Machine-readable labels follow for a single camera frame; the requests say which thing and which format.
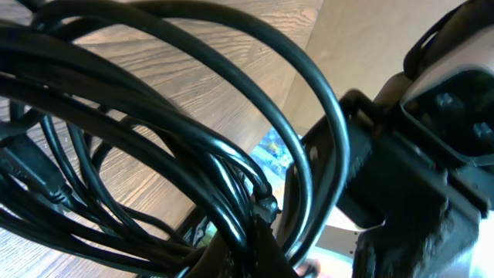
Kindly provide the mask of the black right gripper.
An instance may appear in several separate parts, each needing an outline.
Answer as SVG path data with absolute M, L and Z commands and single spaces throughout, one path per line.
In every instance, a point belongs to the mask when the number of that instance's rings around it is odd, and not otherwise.
M 477 240 L 493 210 L 493 164 L 448 163 L 399 100 L 354 90 L 329 108 L 333 123 L 321 119 L 302 139 L 314 153 L 306 227 L 321 233 L 334 208 L 360 226 L 356 277 L 431 276 Z

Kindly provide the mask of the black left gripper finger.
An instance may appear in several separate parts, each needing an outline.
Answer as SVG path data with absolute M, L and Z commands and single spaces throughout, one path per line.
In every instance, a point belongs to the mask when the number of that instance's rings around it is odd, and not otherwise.
M 234 253 L 217 235 L 186 278 L 257 277 L 298 278 L 278 246 L 269 224 L 260 216 L 252 218 L 247 250 Z

